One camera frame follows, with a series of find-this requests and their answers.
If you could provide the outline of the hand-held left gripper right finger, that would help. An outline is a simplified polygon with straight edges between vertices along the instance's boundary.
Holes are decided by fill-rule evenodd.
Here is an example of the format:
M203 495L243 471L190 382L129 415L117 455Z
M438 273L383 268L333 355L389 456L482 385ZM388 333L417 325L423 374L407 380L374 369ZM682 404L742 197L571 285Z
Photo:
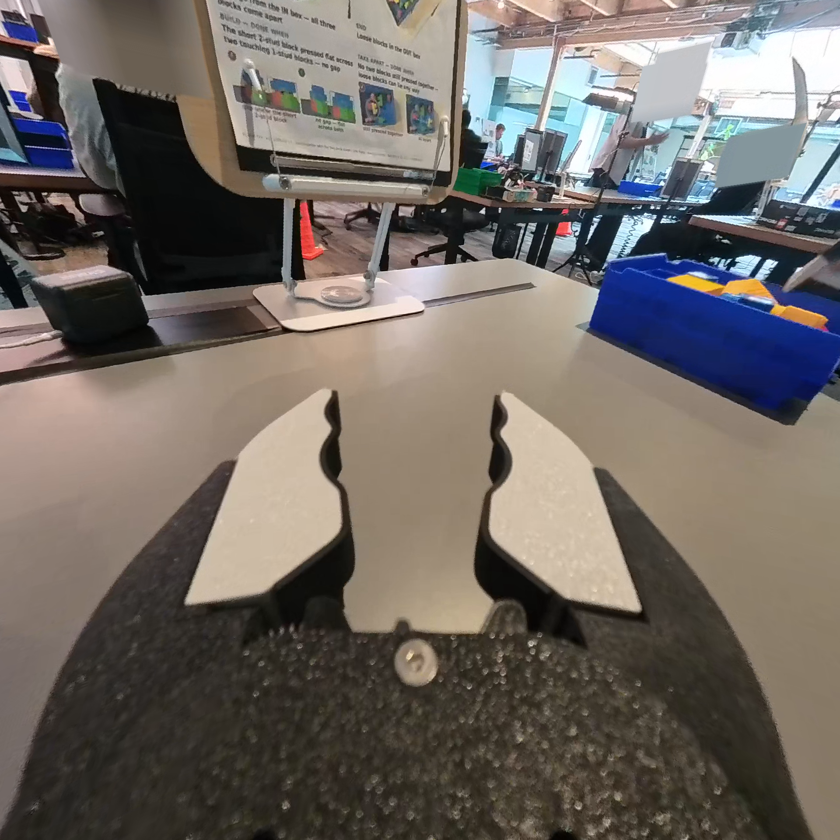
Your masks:
M494 398L490 487L476 578L495 601L544 617L552 601L640 617L643 605L593 463L566 433L511 392Z

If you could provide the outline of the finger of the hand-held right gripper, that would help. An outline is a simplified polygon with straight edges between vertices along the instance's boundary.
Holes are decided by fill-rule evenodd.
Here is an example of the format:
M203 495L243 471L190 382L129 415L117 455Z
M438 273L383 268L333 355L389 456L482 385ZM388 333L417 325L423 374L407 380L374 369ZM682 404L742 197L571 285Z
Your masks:
M839 291L839 253L825 252L797 269L784 283L784 292L802 289L807 284Z

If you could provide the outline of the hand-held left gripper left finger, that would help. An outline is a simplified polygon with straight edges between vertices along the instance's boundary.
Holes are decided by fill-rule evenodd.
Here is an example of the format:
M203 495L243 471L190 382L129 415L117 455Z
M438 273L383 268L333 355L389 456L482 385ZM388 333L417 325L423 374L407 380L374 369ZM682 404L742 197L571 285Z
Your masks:
M341 597L354 570L340 481L339 394L312 393L240 451L192 581L187 607L305 603L307 587Z

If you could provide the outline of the pile of coloured toy blocks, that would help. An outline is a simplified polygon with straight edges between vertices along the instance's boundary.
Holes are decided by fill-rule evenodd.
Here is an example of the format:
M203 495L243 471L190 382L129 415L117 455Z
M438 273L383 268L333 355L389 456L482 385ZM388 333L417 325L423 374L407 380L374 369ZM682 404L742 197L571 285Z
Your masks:
M738 303L788 322L798 323L824 332L827 331L828 319L826 316L815 311L780 304L767 287L760 280L754 278L730 280L723 284L697 272L668 278L668 282L710 297Z

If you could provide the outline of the blue plastic bin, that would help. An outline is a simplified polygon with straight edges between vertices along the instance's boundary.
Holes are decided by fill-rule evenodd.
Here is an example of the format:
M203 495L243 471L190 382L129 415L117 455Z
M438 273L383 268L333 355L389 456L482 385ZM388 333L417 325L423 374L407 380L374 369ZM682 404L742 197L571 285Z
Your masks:
M780 304L826 316L824 332L668 282L697 272L722 284L754 278L666 255L615 259L590 330L767 414L804 408L838 373L838 291L812 285L784 292L757 279Z

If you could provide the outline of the small wooden desk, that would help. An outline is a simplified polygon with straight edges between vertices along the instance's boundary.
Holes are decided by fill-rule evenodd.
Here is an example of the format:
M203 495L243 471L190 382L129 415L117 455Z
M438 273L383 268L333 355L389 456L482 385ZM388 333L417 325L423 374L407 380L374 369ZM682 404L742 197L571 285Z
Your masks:
M722 238L745 256L773 261L775 266L766 279L777 286L807 262L838 245L838 238L788 233L762 226L748 216L694 215L689 225Z

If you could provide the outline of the dark grey box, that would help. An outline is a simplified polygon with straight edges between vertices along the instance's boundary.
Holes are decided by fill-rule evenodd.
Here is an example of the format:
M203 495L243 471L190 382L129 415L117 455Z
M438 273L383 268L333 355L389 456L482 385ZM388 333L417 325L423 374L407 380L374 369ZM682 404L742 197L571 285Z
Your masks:
M150 323L139 284L122 269L91 266L37 276L29 285L49 325L70 343L105 343Z

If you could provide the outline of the long wooden desk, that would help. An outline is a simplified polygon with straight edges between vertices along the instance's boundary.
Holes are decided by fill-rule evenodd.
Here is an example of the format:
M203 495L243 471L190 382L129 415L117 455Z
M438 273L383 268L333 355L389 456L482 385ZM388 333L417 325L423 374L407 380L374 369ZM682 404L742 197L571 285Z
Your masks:
M523 202L505 202L487 196L470 196L452 191L448 196L457 195L479 203L486 208L499 210L502 224L534 224L542 228L537 234L537 241L528 252L527 262L543 268L548 262L555 240L554 226L561 220L562 211L581 216L581 231L575 241L573 257L579 260L581 267L586 267L589 254L586 248L595 218L604 215L624 216L635 210L647 212L650 208L658 211L663 201L651 196L630 196L617 191L573 191L570 197L557 202L541 203L534 200Z

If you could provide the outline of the pair of desk monitors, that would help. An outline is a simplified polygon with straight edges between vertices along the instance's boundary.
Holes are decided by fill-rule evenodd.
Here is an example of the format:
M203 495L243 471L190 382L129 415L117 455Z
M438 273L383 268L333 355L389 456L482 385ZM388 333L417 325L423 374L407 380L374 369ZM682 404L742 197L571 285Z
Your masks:
M552 129L525 129L517 138L513 169L526 182L551 182L560 170L568 135Z

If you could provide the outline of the black office chair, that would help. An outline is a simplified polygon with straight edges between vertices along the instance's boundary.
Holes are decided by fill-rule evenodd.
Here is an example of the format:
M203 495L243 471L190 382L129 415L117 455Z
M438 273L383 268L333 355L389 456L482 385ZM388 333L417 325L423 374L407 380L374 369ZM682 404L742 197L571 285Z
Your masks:
M443 254L444 263L453 265L462 263L476 263L478 258L465 250L466 235L487 229L492 218L486 213L487 208L463 197L451 195L443 202L430 208L427 221L445 236L445 243L416 254L412 257L410 266L417 267L421 259Z

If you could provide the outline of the black high-back chair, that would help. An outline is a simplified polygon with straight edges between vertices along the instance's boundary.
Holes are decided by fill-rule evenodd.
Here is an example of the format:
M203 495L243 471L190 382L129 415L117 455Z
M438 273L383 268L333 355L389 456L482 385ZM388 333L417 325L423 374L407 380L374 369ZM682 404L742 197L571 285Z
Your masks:
M95 79L147 295L281 280L282 201L217 184L195 157L176 102Z

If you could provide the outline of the green storage bins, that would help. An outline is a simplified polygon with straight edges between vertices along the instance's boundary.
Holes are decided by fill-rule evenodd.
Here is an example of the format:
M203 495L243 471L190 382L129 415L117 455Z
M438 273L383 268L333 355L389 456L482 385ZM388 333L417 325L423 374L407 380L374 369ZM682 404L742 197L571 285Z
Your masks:
M498 171L461 166L458 168L453 191L470 196L484 196L488 190L496 189L502 184L503 175Z

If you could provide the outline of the stack of blue bins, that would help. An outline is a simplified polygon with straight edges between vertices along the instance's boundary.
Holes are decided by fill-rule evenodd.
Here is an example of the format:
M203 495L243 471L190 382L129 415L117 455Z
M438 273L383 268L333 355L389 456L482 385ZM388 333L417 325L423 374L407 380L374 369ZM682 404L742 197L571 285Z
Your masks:
M68 172L76 167L69 135L58 122L34 119L13 108L16 101L1 88L1 164Z

